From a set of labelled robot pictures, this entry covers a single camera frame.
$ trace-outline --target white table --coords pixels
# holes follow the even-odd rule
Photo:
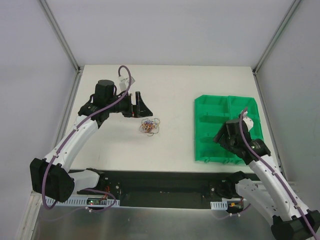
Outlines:
[[[119,65],[86,65],[72,107],[68,129],[78,111],[95,92],[98,80],[119,86]],[[194,100],[201,95],[255,98],[266,145],[274,155],[258,90],[250,67],[128,65],[136,82],[130,92],[140,91],[153,118],[160,118],[154,136],[139,132],[140,118],[112,113],[87,141],[71,168],[112,171],[236,172],[252,173],[247,166],[195,161]],[[127,76],[125,69],[122,75]]]

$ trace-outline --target gray metal panel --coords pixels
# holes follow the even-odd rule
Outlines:
[[[0,33],[0,239],[12,240],[30,162],[53,146],[75,71],[37,1],[0,1]]]
[[[40,209],[46,219],[75,207]],[[240,217],[217,220],[211,210],[115,207],[102,213],[79,210],[36,223],[32,240],[273,240],[270,226],[252,207]],[[215,211],[215,216],[226,212]]]
[[[84,64],[255,67],[293,0],[47,0]]]
[[[305,0],[257,74],[286,176],[320,204],[320,1]]]

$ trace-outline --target green tray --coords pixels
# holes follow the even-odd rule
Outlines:
[[[252,139],[262,139],[258,106],[254,98],[241,96],[202,95],[194,100],[195,160],[222,164],[244,164],[243,160],[213,142],[223,123],[239,117],[248,107],[248,117],[253,120]]]

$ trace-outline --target white terminal block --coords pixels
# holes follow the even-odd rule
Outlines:
[[[120,90],[121,92],[127,90],[128,86],[129,86],[129,77],[124,78],[123,76],[119,76],[118,77],[119,81],[120,81]],[[131,85],[135,83],[135,79],[133,77],[131,77]]]

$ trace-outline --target green plastic bin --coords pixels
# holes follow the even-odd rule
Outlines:
[[[254,98],[241,96],[202,95],[194,100],[195,160],[222,164],[244,164],[243,160],[213,141],[223,123],[239,117],[248,107],[248,117],[253,120],[252,139],[262,139],[258,106]]]

